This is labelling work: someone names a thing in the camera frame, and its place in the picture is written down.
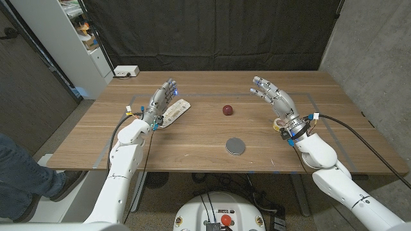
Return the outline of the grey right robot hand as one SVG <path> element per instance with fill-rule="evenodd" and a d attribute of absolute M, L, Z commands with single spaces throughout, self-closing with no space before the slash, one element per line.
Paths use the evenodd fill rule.
<path fill-rule="evenodd" d="M 299 142 L 308 137 L 309 126 L 300 118 L 293 99 L 283 90 L 264 78 L 255 76 L 253 83 L 259 89 L 250 89 L 251 93 L 262 98 L 272 106 L 274 113 L 285 123 L 285 129 L 291 140 Z"/>

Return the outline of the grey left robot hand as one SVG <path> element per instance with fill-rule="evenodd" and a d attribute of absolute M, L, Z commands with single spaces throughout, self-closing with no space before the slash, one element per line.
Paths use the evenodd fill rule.
<path fill-rule="evenodd" d="M 144 111 L 142 120 L 149 125 L 154 124 L 155 120 L 163 115 L 168 108 L 168 105 L 177 94 L 177 82 L 173 78 L 169 78 L 160 86 L 154 95 L 150 98 L 149 104 Z"/>

